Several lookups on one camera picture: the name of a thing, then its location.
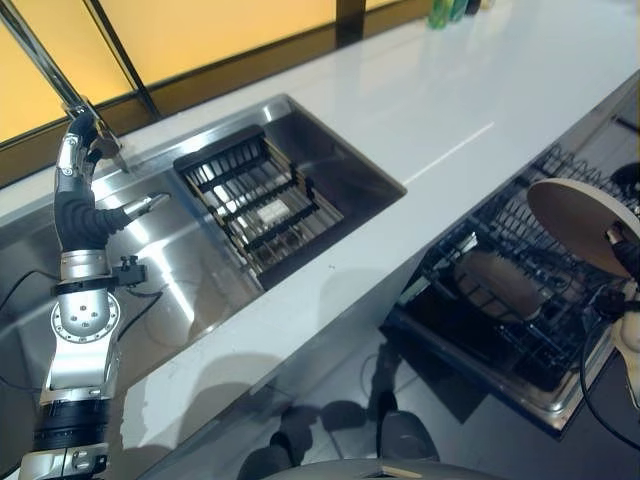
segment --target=wire rack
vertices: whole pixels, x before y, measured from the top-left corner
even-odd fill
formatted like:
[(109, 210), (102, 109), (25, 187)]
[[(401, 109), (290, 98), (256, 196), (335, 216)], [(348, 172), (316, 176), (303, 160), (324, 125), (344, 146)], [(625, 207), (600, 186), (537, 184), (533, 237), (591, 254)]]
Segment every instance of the wire rack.
[(262, 129), (224, 143), (175, 168), (257, 274), (343, 219)]
[[(473, 283), (469, 298), (481, 298), (482, 309), (500, 305), (501, 313), (488, 321), (500, 337), (518, 352), (514, 365), (535, 364), (555, 381), (575, 368), (585, 329), (595, 320), (589, 306), (596, 291), (618, 280), (569, 253), (536, 220), (529, 209), (526, 191), (534, 182), (550, 177), (572, 178), (604, 190), (633, 208), (621, 190), (584, 160), (553, 145), (513, 182), (457, 224), (430, 250), (421, 265), (422, 275), (440, 295), (460, 300), (462, 292), (451, 282), (456, 265)], [(538, 289), (544, 303), (535, 318), (522, 318), (471, 271), (460, 258), (472, 249), (509, 260)]]

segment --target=white countertop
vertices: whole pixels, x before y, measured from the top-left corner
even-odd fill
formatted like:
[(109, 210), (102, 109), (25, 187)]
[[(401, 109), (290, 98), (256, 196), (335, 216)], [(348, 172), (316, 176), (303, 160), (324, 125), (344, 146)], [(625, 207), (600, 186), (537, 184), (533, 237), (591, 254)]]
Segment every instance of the white countertop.
[[(284, 92), (408, 193), (132, 386), (124, 448), (175, 447), (199, 392), (254, 385), (531, 161), (639, 68), (638, 21), (633, 0), (499, 0), (443, 31), (415, 21), (128, 135), (126, 151), (144, 152)], [(0, 191), (0, 217), (50, 178)], [(264, 361), (207, 369), (242, 354)]]

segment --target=sink basin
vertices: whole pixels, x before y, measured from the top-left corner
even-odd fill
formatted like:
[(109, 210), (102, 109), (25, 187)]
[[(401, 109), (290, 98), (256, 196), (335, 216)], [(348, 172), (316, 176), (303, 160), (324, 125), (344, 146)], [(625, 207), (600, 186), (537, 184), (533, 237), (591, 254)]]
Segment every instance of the sink basin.
[[(247, 128), (258, 128), (308, 185), (339, 212), (339, 221), (268, 269), (256, 269), (221, 228), (180, 169), (185, 157)], [(159, 302), (120, 342), (117, 392), (192, 344), (296, 269), (404, 195), (405, 190), (287, 96), (281, 95), (217, 121), (199, 133), (163, 145), (131, 165), (131, 173), (105, 170), (94, 181), (99, 206), (113, 208), (164, 191), (172, 201), (133, 222), (108, 246), (112, 263), (137, 255), (148, 266), (140, 292), (164, 288)], [(28, 270), (58, 272), (52, 206), (0, 227), (0, 297)], [(42, 384), (55, 340), (49, 325), (51, 281), (29, 278), (0, 312), (0, 375), (14, 384)], [(117, 291), (122, 324), (148, 299)], [(28, 451), (38, 395), (0, 384), (0, 471)]]

